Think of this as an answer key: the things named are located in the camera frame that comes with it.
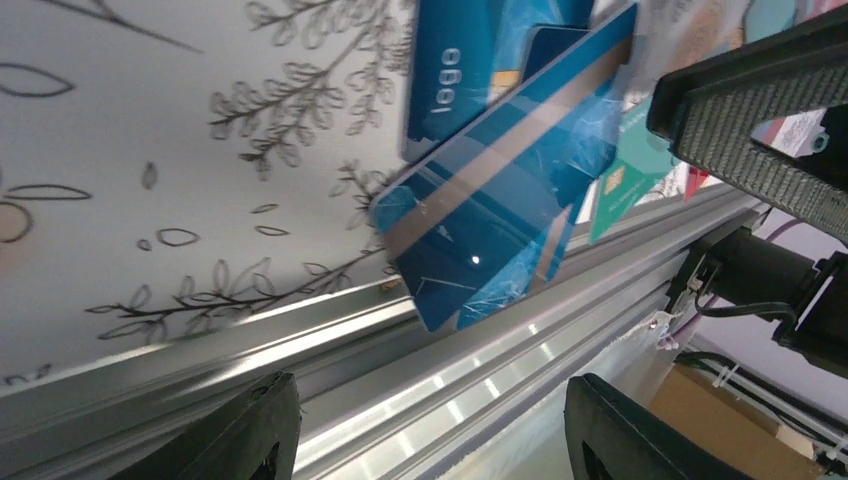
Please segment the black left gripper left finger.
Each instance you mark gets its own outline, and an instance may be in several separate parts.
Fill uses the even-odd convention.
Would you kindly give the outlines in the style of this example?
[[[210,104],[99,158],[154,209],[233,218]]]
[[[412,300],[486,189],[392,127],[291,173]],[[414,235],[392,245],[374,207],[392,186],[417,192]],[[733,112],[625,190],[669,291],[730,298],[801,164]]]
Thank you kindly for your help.
[[[274,372],[114,479],[290,479],[301,429],[295,376]]]

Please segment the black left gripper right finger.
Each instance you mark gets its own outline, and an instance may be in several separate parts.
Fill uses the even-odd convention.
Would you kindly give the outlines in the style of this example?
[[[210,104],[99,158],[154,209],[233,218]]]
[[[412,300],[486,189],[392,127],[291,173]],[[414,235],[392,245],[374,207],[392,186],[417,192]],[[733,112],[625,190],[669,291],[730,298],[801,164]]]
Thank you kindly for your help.
[[[575,479],[748,477],[698,447],[596,374],[568,381],[564,431]]]

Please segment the blue card pile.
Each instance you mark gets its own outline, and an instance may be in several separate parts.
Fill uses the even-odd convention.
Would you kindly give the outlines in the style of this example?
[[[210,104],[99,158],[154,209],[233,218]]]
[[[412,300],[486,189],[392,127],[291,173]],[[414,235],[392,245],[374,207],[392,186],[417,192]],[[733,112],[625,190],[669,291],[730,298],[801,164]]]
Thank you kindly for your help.
[[[589,26],[591,1],[421,1],[400,154],[421,160],[520,82],[540,27]]]

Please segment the blue striped card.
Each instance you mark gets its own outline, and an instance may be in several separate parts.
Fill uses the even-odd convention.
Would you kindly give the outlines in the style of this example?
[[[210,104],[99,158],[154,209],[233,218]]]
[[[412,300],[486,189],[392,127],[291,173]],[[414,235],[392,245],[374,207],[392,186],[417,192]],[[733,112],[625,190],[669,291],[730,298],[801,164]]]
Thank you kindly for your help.
[[[427,330],[469,327],[555,277],[614,159],[642,17],[620,8],[374,199]]]

